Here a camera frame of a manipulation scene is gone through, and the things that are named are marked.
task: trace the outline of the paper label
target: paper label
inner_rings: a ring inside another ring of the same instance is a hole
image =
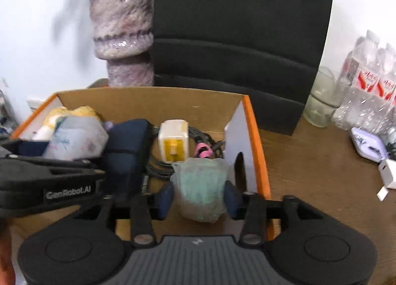
[[[342,75],[344,75],[349,82],[352,83],[353,79],[359,68],[359,62],[353,58],[347,58],[342,68]]]
[[[356,86],[365,92],[371,92],[377,84],[378,74],[359,67]]]
[[[392,99],[392,104],[396,106],[396,89],[393,91],[393,96],[391,97],[391,99]]]
[[[389,101],[393,95],[396,84],[386,77],[379,79],[377,86],[375,87],[375,94],[386,101]]]

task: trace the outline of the black chair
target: black chair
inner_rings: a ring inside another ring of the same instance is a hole
[[[292,134],[332,0],[154,0],[156,85],[250,95],[260,128]]]

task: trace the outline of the water bottle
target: water bottle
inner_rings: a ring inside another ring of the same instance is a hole
[[[355,47],[359,46],[365,40],[366,40],[365,37],[359,37],[355,43]],[[352,54],[353,54],[353,50],[349,52],[349,54],[346,56],[343,66],[341,68],[341,74],[339,76],[339,80],[342,80],[343,82],[349,82],[350,85],[352,84],[353,78],[355,77],[356,74],[356,69],[353,72],[353,68],[349,67],[352,59]]]
[[[347,71],[341,76],[352,83],[333,121],[341,129],[360,127],[369,110],[366,103],[376,87],[381,74],[378,54],[379,37],[367,30],[365,40],[352,52]]]
[[[392,72],[394,74],[396,73],[396,63],[393,65]],[[390,140],[391,143],[396,142],[396,87],[393,91],[386,115],[381,119],[374,133],[384,141],[385,145]]]
[[[387,44],[386,49],[381,48],[378,51],[379,66],[381,74],[373,93],[367,100],[367,116],[364,119],[361,128],[375,133],[391,108],[391,99],[396,87],[396,62],[395,49]]]

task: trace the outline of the white wall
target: white wall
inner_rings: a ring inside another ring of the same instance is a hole
[[[367,29],[381,37],[380,46],[396,47],[396,0],[333,0],[320,65],[339,73],[345,57]]]
[[[0,0],[0,89],[17,121],[30,115],[27,98],[45,100],[102,77],[89,0]]]
[[[333,0],[321,65],[339,71],[368,28],[381,46],[396,46],[395,2]],[[17,120],[30,114],[27,98],[45,99],[106,77],[106,64],[93,49],[88,0],[0,0],[0,88]]]

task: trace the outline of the white power adapter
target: white power adapter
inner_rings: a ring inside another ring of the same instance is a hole
[[[173,163],[189,157],[189,124],[184,120],[167,120],[161,124],[158,146],[162,161]]]
[[[396,161],[384,160],[378,166],[385,188],[396,189]]]
[[[388,194],[388,189],[396,189],[396,161],[384,160],[378,166],[379,174],[384,183],[384,186],[377,193],[380,201],[384,200]]]

